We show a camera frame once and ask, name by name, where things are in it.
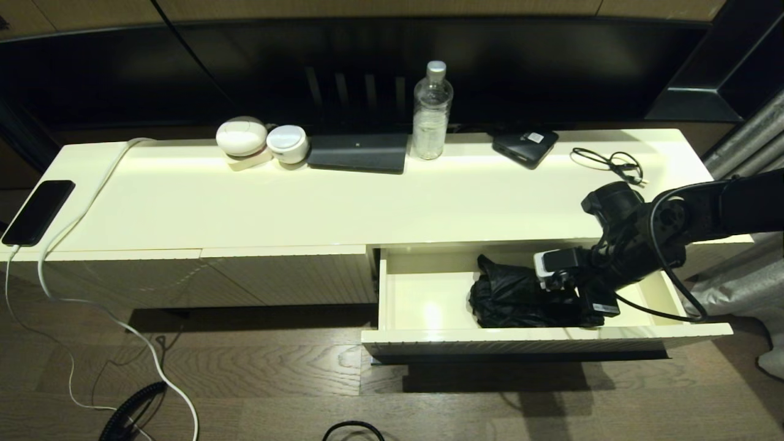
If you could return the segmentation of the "black umbrella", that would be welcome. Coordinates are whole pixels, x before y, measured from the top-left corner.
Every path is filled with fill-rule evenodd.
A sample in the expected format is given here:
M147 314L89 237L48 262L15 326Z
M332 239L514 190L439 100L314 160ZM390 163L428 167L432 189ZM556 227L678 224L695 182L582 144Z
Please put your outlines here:
M484 255L478 257L478 268L481 274L468 304L482 328L594 328L605 323L604 315L588 310L574 282L546 290L534 269L502 265Z

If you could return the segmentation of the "cream ribbed drawer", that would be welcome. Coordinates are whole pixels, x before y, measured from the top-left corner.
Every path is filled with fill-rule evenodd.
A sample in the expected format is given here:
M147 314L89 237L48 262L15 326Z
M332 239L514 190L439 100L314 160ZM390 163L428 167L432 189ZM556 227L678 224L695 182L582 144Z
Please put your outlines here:
M733 335L727 323L680 323L627 305L600 328L484 329L472 315L469 292L478 257L533 266L533 255L571 247L565 240L428 243L380 254L377 330L361 335L376 360L463 355L556 355L667 350Z

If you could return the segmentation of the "black smartphone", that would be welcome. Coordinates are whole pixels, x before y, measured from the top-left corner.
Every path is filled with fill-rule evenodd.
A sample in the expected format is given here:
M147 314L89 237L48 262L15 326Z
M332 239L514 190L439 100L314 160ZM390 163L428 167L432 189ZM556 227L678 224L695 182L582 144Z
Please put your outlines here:
M19 247L39 243L75 186L69 179L48 179L39 184L9 224L2 243Z

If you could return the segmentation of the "cream low cabinet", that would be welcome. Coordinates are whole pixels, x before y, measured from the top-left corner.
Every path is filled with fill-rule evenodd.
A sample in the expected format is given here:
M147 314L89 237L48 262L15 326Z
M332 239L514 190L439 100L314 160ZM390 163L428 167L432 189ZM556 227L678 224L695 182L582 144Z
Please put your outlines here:
M566 132L536 170L497 154L487 136L448 137L439 159L407 158L403 174L317 170L267 162L232 171L214 140L137 139L68 145L43 178L76 186L41 242L14 257L14 276L39 281L37 260L174 258L205 248L565 240L593 246L597 221L580 207L614 176L579 165L573 148L625 151L660 192L711 181L677 129Z

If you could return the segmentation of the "grey curtain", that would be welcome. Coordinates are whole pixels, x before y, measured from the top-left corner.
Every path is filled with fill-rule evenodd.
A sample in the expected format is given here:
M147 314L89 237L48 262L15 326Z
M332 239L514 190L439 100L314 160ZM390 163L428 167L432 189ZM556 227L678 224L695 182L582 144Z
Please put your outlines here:
M784 172L784 87L704 160L715 179ZM759 320L771 346L784 345L784 233L753 235L753 246L698 275L691 289L711 315Z

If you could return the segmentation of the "small black labelled device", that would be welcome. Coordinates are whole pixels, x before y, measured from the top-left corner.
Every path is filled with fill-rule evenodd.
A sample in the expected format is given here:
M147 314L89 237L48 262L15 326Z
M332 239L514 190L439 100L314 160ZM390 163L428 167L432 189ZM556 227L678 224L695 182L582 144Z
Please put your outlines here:
M531 129L523 133L495 136L492 148L501 156L529 170L538 168L559 140L555 131Z

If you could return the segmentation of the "clear plastic water bottle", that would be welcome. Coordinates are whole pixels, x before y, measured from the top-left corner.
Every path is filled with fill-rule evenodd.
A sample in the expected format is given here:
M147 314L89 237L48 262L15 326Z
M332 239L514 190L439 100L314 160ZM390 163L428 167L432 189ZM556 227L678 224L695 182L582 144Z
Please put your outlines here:
M412 150L423 160L443 153L454 90L446 78L447 64L439 59L428 62L426 76L413 92Z

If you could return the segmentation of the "black television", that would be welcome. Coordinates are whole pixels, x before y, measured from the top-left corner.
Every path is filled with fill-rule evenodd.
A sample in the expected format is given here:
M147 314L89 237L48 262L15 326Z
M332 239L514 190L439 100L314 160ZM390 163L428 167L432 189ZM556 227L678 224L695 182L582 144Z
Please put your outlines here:
M0 42L0 87L49 129L219 124L408 131L429 61L452 124L639 120L705 23L602 18L230 20Z

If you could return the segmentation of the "black flat set-top box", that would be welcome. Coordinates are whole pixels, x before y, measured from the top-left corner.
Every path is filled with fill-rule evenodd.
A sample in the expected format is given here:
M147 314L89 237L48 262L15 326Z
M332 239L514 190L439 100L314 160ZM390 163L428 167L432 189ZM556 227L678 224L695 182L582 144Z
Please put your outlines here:
M315 136L306 163L321 170L403 174L408 141L406 134Z

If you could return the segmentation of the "plain cream cabinet door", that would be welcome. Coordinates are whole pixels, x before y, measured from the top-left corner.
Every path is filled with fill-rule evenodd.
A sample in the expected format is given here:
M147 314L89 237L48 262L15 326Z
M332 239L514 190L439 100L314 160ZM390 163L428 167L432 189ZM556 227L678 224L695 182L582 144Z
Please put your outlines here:
M367 245L205 248L200 257L264 305L378 302Z

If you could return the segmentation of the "white round device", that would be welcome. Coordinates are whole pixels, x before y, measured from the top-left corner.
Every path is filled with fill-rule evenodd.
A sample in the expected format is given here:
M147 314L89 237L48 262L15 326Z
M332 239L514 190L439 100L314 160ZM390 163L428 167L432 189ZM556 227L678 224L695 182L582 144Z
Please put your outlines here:
M269 131L266 145L278 162L288 165L304 161L310 152L305 130L295 125L278 126Z

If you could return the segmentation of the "beige device base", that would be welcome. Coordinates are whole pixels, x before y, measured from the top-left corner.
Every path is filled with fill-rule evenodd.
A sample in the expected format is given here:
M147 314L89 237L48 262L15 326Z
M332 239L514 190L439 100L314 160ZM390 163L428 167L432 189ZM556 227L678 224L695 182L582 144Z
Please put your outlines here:
M267 147L263 147L256 153L249 154L248 156L233 156L232 154L227 153L225 153L224 156L228 167L235 172L241 172L243 170L247 170L248 168L258 167L258 165L263 165L267 162L271 162L271 160L274 159L274 156Z

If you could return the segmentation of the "white oval device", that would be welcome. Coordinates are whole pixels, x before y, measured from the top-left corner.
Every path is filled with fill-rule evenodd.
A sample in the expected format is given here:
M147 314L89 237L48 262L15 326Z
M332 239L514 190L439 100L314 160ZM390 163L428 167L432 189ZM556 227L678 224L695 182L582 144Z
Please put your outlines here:
M258 118L230 118L216 131L216 143L228 156L247 157L257 154L266 145L268 130Z

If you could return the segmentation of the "scratched cream cabinet door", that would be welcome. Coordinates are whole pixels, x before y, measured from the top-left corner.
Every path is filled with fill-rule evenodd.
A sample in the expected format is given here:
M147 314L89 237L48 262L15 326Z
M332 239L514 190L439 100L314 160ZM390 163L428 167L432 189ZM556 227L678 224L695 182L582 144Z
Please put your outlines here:
M199 251L174 258L57 260L48 257L43 276L58 298L88 300L107 308L252 307L263 300L221 269L224 260Z

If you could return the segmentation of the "black wall shelf frame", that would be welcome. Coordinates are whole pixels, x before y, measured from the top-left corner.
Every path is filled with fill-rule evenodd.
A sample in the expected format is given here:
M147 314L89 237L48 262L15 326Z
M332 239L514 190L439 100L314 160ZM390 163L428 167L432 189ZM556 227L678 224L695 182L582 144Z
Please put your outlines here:
M784 91L784 0L727 0L647 120L741 123Z

